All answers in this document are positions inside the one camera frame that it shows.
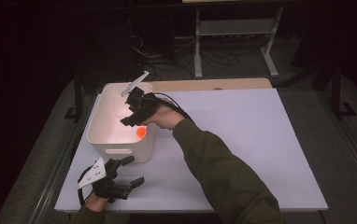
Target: equipment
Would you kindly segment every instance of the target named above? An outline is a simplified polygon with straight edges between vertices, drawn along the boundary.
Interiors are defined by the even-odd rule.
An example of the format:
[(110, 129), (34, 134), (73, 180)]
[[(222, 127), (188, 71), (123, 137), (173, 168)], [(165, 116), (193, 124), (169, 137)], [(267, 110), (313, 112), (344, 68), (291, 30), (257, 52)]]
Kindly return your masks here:
[(135, 160), (135, 157), (129, 156), (122, 160), (109, 159), (104, 164), (100, 158), (93, 166), (88, 167), (79, 178), (79, 202), (85, 204), (83, 199), (82, 188), (92, 184), (93, 192), (102, 198), (108, 199), (109, 203), (115, 202), (116, 199), (126, 200), (132, 189), (141, 186), (145, 179), (144, 176), (130, 182), (128, 185), (116, 184), (114, 179), (117, 177), (117, 170), (120, 166), (129, 164)]
[[(170, 96), (160, 92), (149, 92), (144, 94), (144, 91), (136, 86), (141, 80), (144, 79), (144, 76), (148, 74), (148, 72), (145, 72), (143, 76), (130, 83), (129, 87), (121, 93), (121, 96), (124, 96), (130, 92), (125, 103), (129, 105), (129, 109), (133, 112), (131, 116), (121, 119), (121, 123), (125, 126), (130, 125), (132, 127), (141, 124), (144, 120), (155, 114), (159, 105), (167, 105), (179, 112), (184, 118), (192, 120), (191, 117), (183, 109), (181, 109), (181, 107)], [(175, 105), (156, 97), (157, 94), (169, 98), (175, 103)]]

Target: white tabletop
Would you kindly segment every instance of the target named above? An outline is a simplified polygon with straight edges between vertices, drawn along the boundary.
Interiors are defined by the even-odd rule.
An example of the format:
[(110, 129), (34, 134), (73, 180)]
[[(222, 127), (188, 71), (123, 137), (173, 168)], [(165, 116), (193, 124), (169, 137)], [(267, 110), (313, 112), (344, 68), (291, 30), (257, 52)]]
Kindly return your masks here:
[[(203, 130), (218, 135), (265, 182), (282, 211), (327, 209), (321, 190), (275, 89), (165, 92)], [(80, 208), (77, 181), (100, 157), (85, 132), (55, 205), (58, 211)], [(118, 170), (117, 182), (144, 176), (144, 185), (128, 200), (107, 210), (125, 213), (212, 212), (203, 191), (187, 168), (171, 131), (158, 129), (149, 161)], [(84, 189), (84, 195), (91, 187)]]

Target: orange object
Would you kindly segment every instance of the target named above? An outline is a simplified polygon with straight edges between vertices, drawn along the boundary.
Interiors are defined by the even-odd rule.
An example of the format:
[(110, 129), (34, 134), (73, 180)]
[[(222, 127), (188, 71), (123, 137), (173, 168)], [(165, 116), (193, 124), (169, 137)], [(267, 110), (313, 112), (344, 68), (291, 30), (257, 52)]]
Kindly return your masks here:
[(136, 131), (136, 134), (139, 138), (143, 138), (146, 136), (147, 128), (146, 127), (139, 127)]

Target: white plastic bin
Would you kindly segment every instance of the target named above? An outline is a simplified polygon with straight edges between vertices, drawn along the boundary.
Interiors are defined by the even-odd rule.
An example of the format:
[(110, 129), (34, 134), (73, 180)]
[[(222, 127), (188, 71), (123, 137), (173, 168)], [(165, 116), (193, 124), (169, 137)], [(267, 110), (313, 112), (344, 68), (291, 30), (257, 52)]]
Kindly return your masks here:
[[(149, 83), (137, 86), (145, 93), (152, 92)], [(128, 95), (121, 97), (127, 87), (127, 83), (110, 83), (103, 88), (87, 138), (105, 160), (134, 156), (135, 162), (145, 162), (152, 155), (156, 125), (131, 127), (121, 123), (121, 119), (133, 114), (125, 103)]]

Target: olive green sleeve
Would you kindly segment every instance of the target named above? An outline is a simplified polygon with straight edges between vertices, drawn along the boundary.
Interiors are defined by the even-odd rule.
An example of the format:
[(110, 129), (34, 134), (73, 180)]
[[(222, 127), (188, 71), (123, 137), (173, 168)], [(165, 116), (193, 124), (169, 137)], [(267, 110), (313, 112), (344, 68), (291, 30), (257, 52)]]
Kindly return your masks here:
[(184, 159), (223, 223), (285, 223), (260, 177), (215, 134), (188, 119), (173, 130)]
[(67, 224), (103, 224), (106, 212), (94, 212), (85, 205), (82, 205)]

